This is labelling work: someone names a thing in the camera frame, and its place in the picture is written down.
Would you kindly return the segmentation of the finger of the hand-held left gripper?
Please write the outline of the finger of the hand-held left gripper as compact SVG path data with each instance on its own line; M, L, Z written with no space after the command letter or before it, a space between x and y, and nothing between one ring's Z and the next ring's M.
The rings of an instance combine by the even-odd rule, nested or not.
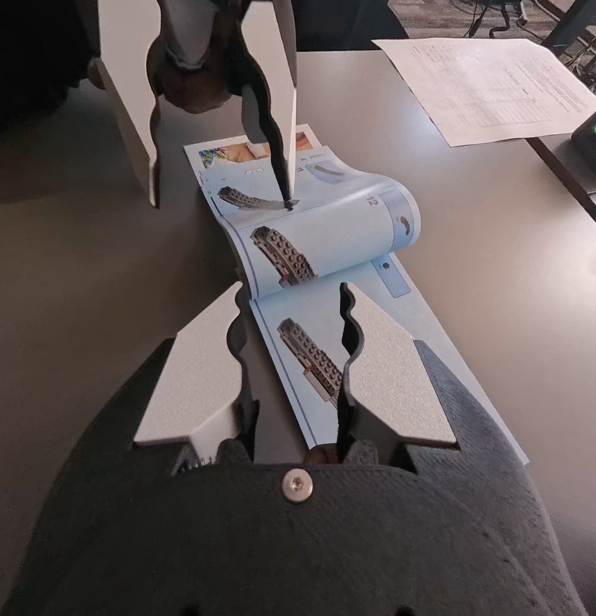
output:
M95 65L122 141L152 207L159 207L157 96L149 79L149 53L161 32L157 1L98 1L100 56Z
M242 125L267 143L285 202L294 197L297 44L291 1L241 1L236 56Z

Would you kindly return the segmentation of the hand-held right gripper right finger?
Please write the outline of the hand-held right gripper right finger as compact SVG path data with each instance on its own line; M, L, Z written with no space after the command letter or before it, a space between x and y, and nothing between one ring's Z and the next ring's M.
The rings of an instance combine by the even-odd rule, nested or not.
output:
M417 341L355 284L340 285L341 378L336 449L366 442L384 465L412 465L408 446L458 450Z

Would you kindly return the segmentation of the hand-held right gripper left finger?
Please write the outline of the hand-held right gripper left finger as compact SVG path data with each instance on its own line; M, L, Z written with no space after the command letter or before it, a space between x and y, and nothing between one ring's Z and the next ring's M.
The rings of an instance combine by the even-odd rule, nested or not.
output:
M248 289L234 283L176 335L134 436L137 445L188 442L198 463L239 440L254 460L260 404L242 350L248 340Z

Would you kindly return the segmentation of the brick instruction booklet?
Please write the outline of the brick instruction booklet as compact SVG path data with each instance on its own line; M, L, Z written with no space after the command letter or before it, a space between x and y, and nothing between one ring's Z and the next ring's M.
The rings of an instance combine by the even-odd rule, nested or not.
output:
M355 284L416 341L423 341L502 429L522 464L528 458L396 251L420 233L417 203L398 181L358 171L299 126L295 190L281 199L269 148L246 136L186 145L210 209L232 243L250 308L306 444L337 436L336 405L348 360L340 285Z

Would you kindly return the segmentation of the person's left forearm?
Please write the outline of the person's left forearm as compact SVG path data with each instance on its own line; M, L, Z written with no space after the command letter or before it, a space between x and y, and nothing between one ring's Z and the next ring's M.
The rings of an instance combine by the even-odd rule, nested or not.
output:
M54 113L99 52L98 1L0 1L0 134Z

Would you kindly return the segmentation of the grey adjoining desk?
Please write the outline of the grey adjoining desk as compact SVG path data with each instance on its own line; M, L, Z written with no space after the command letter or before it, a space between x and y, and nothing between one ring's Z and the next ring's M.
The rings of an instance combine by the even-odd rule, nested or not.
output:
M526 142L596 224L596 173L571 135L530 137Z

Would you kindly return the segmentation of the white paper sheet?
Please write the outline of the white paper sheet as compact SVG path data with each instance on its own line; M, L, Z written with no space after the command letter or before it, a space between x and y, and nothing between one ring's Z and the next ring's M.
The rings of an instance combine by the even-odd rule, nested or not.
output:
M451 147L570 134L596 95L527 39L374 39Z

